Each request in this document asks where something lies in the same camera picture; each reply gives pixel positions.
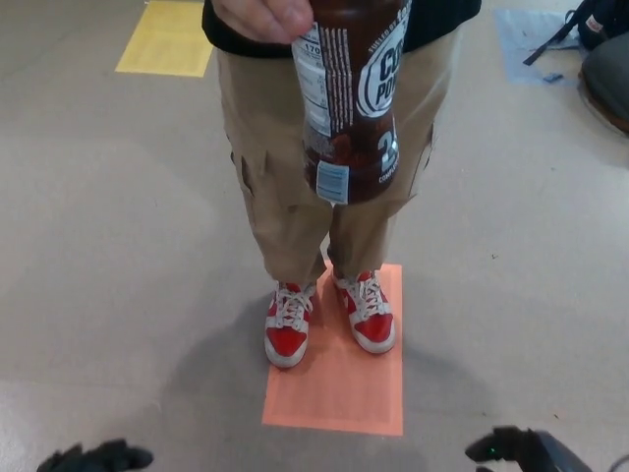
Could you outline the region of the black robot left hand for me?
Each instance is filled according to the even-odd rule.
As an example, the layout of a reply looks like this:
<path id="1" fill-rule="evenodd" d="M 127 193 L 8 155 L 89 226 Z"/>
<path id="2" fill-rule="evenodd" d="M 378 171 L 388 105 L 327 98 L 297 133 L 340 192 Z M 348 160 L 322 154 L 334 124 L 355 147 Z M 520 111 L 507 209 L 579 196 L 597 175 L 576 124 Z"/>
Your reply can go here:
<path id="1" fill-rule="evenodd" d="M 84 450 L 76 443 L 65 451 L 55 451 L 36 469 L 37 472 L 120 472 L 144 470 L 154 460 L 151 451 L 128 445 L 124 439 L 103 442 Z"/>

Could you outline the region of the person's right hand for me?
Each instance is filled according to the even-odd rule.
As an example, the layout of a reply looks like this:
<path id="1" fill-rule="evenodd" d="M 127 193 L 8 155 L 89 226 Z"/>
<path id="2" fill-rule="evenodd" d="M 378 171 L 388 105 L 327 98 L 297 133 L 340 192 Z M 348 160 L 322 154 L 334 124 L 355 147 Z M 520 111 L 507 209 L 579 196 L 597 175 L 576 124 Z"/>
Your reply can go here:
<path id="1" fill-rule="evenodd" d="M 257 42 L 290 44 L 314 23 L 311 3 L 304 0 L 220 0 L 212 6 L 229 28 Z"/>

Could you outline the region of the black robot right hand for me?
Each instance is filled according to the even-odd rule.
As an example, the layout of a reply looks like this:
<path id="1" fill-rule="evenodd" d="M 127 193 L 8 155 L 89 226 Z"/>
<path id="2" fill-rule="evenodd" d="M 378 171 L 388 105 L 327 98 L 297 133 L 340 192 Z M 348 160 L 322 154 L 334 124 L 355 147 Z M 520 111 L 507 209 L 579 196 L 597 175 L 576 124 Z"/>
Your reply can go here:
<path id="1" fill-rule="evenodd" d="M 478 464 L 478 471 L 488 471 L 485 464 L 498 461 L 514 462 L 524 472 L 593 471 L 548 431 L 516 426 L 494 427 L 489 434 L 469 444 L 465 454 Z"/>

